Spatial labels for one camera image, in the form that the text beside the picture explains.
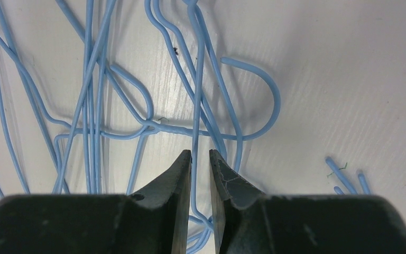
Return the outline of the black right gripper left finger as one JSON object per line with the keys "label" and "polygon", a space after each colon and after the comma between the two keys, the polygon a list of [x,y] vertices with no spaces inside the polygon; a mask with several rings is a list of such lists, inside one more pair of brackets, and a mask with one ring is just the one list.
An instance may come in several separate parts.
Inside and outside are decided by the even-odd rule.
{"label": "black right gripper left finger", "polygon": [[191,152],[129,194],[13,195],[0,201],[0,253],[185,253]]}

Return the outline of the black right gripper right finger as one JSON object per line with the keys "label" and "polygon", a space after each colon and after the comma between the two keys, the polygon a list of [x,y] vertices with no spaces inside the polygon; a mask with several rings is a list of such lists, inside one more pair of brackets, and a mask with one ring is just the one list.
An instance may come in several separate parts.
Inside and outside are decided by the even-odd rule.
{"label": "black right gripper right finger", "polygon": [[209,151],[217,253],[406,253],[406,225],[373,195],[268,195]]}

